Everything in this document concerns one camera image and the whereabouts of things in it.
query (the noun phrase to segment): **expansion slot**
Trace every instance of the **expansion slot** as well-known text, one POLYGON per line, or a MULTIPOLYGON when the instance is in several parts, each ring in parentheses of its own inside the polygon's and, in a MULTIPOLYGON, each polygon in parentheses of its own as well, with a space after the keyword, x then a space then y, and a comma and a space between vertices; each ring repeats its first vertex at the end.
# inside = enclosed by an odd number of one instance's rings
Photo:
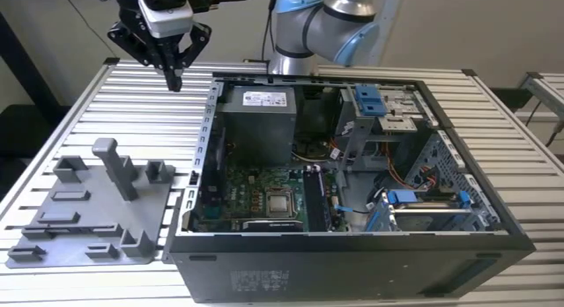
POLYGON ((303 193, 310 231, 330 231, 332 218, 324 189, 324 175, 319 166, 307 166, 304 169, 303 193))

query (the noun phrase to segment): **metal workbench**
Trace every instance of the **metal workbench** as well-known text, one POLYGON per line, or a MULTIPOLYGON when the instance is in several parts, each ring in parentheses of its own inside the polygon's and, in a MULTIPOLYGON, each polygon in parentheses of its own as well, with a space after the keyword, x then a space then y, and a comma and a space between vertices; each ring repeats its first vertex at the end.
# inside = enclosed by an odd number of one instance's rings
MULTIPOLYGON (((8 269, 7 250, 20 239, 56 177, 62 155, 100 164, 90 146, 99 137, 119 141, 119 153, 135 164, 162 158, 176 166, 175 183, 160 231, 166 243, 172 209, 191 171, 212 71, 266 71, 263 64, 198 63, 184 74, 180 93, 167 91, 152 68, 132 61, 104 65, 64 121, 0 203, 0 302, 23 306, 191 306, 194 301, 175 265, 8 269)), ((322 66, 324 76, 424 80, 456 132, 466 140, 538 252, 460 300, 442 306, 564 306, 564 166, 478 77, 436 69, 343 69, 322 66)), ((308 303, 308 306, 371 306, 376 302, 308 303)), ((379 306, 436 306, 436 300, 382 302, 379 306)))
POLYGON ((528 89, 542 103, 564 120, 564 74, 527 73, 522 88, 528 89))

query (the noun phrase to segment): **motherboard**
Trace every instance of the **motherboard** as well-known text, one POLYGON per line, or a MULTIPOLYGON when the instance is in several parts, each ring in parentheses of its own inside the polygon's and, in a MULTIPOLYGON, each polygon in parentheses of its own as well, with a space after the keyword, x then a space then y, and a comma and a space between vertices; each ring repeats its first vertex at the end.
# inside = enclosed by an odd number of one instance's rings
MULTIPOLYGON (((332 203, 339 199, 335 173, 328 170, 322 174, 323 180, 316 181, 316 184, 324 190, 320 191, 319 197, 323 199, 320 212, 327 212, 327 230, 344 231, 343 217, 332 207, 332 203)), ((316 210, 308 209, 306 203, 308 192, 304 186, 304 171, 228 168, 226 182, 223 202, 204 205, 204 217, 199 221, 202 232, 252 231, 254 226, 274 222, 290 225, 290 231, 311 230, 308 210, 316 210)))

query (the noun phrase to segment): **black pole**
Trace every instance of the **black pole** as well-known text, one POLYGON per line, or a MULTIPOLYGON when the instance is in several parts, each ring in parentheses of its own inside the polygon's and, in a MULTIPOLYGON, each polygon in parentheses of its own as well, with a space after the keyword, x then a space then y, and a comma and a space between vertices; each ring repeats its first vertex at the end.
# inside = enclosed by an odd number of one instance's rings
POLYGON ((56 101, 54 93, 2 13, 0 55, 24 87, 42 116, 51 126, 56 126, 64 117, 63 107, 56 101))

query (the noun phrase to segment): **robotic arm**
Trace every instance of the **robotic arm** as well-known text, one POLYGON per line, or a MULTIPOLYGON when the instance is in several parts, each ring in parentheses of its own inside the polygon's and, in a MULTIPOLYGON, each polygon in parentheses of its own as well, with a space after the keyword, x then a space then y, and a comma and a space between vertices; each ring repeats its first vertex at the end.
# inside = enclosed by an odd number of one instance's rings
POLYGON ((110 39, 143 65, 155 66, 170 90, 180 91, 183 69, 194 63, 212 34, 210 26, 194 21, 194 14, 216 9, 222 2, 244 0, 116 1, 120 21, 108 32, 110 39), (192 45, 180 51, 186 33, 192 45))
MULTIPOLYGON (((155 66, 171 91, 180 91, 183 69, 194 63, 212 34, 210 26, 194 21, 194 15, 216 9, 220 3, 246 0, 116 1, 120 21, 108 32, 110 39, 143 65, 155 66), (180 51, 186 33, 192 45, 180 51)), ((372 4, 374 0, 276 0, 278 43, 270 73, 315 75, 315 54, 352 65, 379 34, 372 4)))

